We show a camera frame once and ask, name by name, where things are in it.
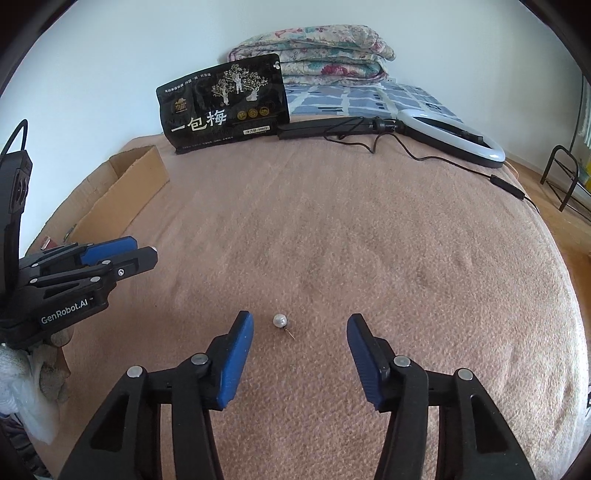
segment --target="blue gripper pad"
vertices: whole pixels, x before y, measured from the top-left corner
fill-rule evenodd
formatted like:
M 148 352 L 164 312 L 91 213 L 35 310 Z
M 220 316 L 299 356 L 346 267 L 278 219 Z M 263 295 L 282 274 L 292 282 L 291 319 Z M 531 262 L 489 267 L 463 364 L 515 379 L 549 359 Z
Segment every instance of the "blue gripper pad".
M 347 342 L 365 398 L 377 410 L 384 401 L 381 386 L 389 374 L 389 366 L 385 358 L 380 358 L 383 355 L 379 345 L 360 313 L 351 315 L 347 321 Z
M 252 313 L 241 311 L 226 339 L 227 354 L 220 370 L 220 387 L 217 394 L 217 404 L 220 408 L 226 408 L 236 395 L 254 331 L 255 323 Z
M 115 255 L 123 254 L 131 250 L 137 250 L 138 243 L 132 236 L 124 236 L 116 240 L 102 242 L 101 244 L 91 245 L 80 256 L 83 265 L 92 267 L 98 262 L 107 260 Z

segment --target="blue patterned sheet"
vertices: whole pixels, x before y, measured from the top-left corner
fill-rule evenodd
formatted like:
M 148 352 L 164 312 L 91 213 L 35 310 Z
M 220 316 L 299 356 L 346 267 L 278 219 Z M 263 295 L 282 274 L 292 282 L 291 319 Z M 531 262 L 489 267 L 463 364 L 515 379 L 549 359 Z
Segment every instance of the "blue patterned sheet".
M 386 80 L 377 85 L 286 85 L 291 115 L 380 116 L 396 118 L 399 110 L 417 108 L 461 120 L 420 87 Z

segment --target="wooden floor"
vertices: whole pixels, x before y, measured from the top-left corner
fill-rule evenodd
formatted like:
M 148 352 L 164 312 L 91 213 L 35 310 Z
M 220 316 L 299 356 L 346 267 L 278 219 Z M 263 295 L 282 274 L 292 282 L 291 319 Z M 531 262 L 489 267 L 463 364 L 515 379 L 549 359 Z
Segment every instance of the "wooden floor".
M 554 237 L 569 269 L 579 299 L 585 325 L 587 345 L 591 345 L 591 223 L 568 207 L 558 211 L 560 202 L 547 184 L 540 184 L 540 175 L 517 163 L 519 182 L 540 209 L 542 218 Z

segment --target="cardboard box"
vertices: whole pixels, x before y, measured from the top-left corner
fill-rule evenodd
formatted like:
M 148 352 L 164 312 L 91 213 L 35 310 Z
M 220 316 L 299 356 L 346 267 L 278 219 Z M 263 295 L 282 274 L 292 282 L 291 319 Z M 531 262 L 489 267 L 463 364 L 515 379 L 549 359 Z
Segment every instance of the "cardboard box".
M 168 172 L 154 146 L 112 156 L 62 202 L 27 254 L 39 251 L 47 236 L 58 244 L 119 238 L 168 180 Z

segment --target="tree illustration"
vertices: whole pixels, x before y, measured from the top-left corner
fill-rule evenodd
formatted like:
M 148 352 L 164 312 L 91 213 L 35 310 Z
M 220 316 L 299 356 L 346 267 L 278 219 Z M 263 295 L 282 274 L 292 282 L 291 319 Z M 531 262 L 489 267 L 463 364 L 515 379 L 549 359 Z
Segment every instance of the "tree illustration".
M 257 99 L 259 88 L 267 84 L 267 79 L 261 77 L 257 72 L 248 72 L 242 76 L 242 85 L 252 90 L 251 94 L 246 97 L 247 101 L 253 102 Z
M 224 105 L 230 104 L 230 101 L 228 100 L 229 90 L 230 82 L 224 77 L 220 78 L 218 82 L 212 87 L 212 93 L 216 97 L 222 97 Z
M 242 87 L 242 79 L 246 74 L 248 74 L 247 69 L 243 69 L 237 64 L 234 64 L 229 70 L 226 70 L 223 73 L 223 77 L 227 81 L 228 85 L 231 85 L 231 83 L 234 82 L 234 85 L 236 86 L 236 93 L 241 93 L 244 91 L 244 88 Z

